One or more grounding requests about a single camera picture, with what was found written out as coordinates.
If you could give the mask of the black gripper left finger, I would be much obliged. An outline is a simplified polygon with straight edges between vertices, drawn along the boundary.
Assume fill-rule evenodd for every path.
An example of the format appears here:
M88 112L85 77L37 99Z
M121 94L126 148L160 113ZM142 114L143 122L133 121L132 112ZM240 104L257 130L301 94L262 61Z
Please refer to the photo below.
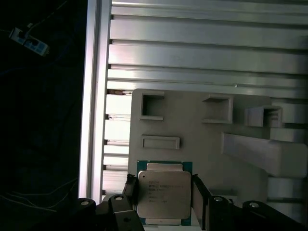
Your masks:
M138 196L137 177L128 174L121 194L96 204L89 198L80 198L74 207L75 231L142 231L143 224L134 209Z

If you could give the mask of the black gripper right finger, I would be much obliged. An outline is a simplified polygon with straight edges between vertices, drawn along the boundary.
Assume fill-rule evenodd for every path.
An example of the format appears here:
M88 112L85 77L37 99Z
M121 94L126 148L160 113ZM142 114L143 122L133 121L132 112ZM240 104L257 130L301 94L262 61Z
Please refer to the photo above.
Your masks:
M203 231L305 231L306 227L260 201L241 207L212 195L198 175L191 178L191 207Z

